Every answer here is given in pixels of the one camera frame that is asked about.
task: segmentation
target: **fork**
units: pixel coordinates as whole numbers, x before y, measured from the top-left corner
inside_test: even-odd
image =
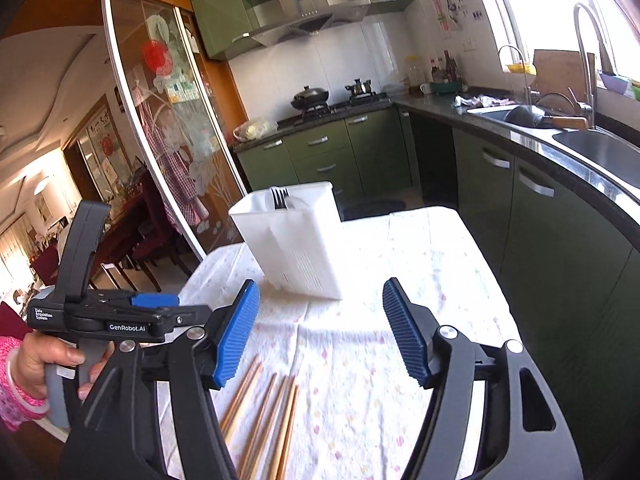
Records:
[[[285,202],[285,198],[289,196],[289,191],[287,188],[278,189],[277,187],[271,188],[271,194],[273,195],[273,207],[275,209],[286,209],[287,203]]]

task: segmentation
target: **purple bowl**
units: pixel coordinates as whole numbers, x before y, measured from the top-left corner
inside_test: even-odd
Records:
[[[607,90],[611,90],[617,94],[624,95],[629,86],[629,79],[625,79],[619,75],[607,75],[600,72],[600,79],[602,79]]]

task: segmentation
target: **gooseneck faucet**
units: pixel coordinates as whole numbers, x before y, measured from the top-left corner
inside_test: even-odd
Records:
[[[596,37],[598,38],[598,46],[600,48],[600,64],[602,66],[602,72],[609,75],[614,75],[615,72],[613,70],[613,64],[611,62],[611,58],[609,57],[609,51],[607,50],[607,45],[604,42],[604,37],[602,35],[602,30],[600,29],[600,25],[598,24],[598,20],[596,19],[593,11],[587,7],[585,4],[575,4],[574,7],[574,25],[575,25],[575,35],[578,37],[578,46],[580,47],[580,60],[582,61],[582,72],[584,73],[584,86],[586,90],[586,103],[581,103],[576,100],[577,107],[580,108],[582,114],[589,121],[589,127],[595,128],[595,99],[593,97],[593,88],[591,87],[591,71],[589,69],[589,60],[587,59],[587,53],[584,49],[584,42],[582,41],[582,35],[580,34],[580,9],[584,9],[587,13],[588,17],[593,24],[593,28],[596,31]]]
[[[507,47],[515,50],[520,56],[520,62],[522,63],[522,73],[524,74],[524,101],[527,105],[531,106],[531,87],[527,82],[527,67],[525,67],[524,65],[524,56],[522,55],[522,51],[517,46],[512,45],[511,43],[507,43],[506,45],[503,45],[498,49],[498,57],[500,57],[500,53],[502,52],[502,50]]]

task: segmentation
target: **pink sleeve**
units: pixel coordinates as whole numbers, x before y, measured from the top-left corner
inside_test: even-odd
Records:
[[[24,407],[15,397],[10,386],[6,361],[9,353],[19,347],[19,340],[13,337],[0,337],[0,417],[11,431],[17,430],[22,422],[46,416],[46,413],[35,413]],[[46,402],[29,396],[17,384],[15,384],[15,388],[22,400],[34,408],[39,408]]]

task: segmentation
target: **silver screw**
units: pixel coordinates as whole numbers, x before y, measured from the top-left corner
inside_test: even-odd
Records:
[[[201,326],[192,326],[187,330],[187,337],[191,340],[197,341],[204,337],[204,329]]]
[[[120,351],[125,354],[131,352],[136,347],[136,343],[131,339],[125,339],[122,343],[120,343]]]
[[[522,343],[515,339],[509,339],[507,341],[507,348],[514,354],[520,354],[524,350],[524,346],[522,346]]]
[[[449,325],[443,325],[438,329],[438,332],[440,332],[440,335],[444,338],[444,339],[455,339],[458,337],[458,331],[453,328],[452,326]]]

